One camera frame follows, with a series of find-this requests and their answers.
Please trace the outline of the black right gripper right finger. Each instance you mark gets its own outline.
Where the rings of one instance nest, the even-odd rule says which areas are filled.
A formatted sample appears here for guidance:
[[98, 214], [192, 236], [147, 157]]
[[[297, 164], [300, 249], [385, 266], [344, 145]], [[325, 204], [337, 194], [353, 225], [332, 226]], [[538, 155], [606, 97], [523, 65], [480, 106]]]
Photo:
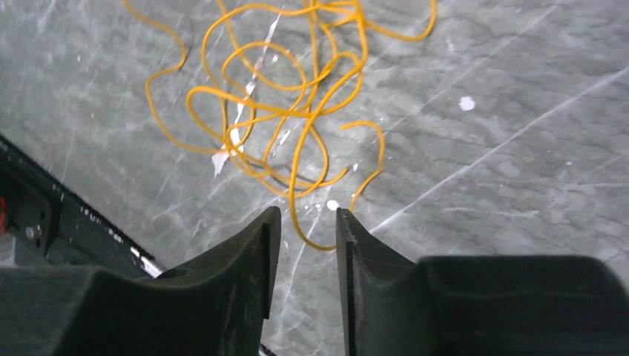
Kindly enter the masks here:
[[336, 212], [347, 355], [626, 355], [628, 293], [578, 255], [413, 262]]

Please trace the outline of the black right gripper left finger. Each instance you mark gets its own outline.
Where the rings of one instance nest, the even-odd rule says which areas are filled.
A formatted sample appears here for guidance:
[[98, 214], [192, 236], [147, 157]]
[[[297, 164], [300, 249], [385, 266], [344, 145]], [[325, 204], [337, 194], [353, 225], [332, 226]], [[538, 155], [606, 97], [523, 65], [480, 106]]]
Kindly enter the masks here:
[[157, 278], [104, 268], [1, 270], [3, 355], [257, 355], [269, 318], [281, 213]]

